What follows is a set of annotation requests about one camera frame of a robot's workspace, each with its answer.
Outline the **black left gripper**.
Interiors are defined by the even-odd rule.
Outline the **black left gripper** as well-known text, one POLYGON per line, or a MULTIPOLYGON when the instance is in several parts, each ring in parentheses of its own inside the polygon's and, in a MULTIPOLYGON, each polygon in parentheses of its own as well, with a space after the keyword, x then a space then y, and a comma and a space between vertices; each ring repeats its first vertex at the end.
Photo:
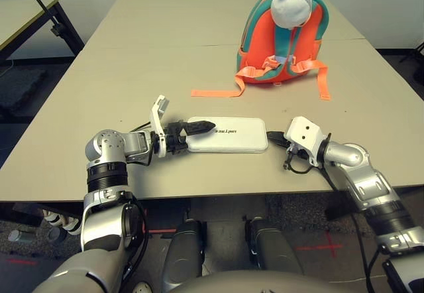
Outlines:
POLYGON ((164 128, 166 139, 166 152, 179 154, 188 149, 187 136, 208 133, 215 128, 215 124, 210 121, 178 121, 168 123, 164 128))

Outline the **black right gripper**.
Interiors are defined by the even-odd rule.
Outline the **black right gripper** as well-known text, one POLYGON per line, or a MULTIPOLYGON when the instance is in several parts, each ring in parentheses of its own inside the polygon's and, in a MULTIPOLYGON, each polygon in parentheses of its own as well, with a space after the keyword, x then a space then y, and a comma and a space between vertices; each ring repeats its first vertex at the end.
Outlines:
POLYGON ((303 160, 309 160, 309 155, 301 146, 285 139, 284 133, 281 131, 268 131, 267 138, 273 143, 283 148, 286 148, 287 160, 297 156, 303 160))

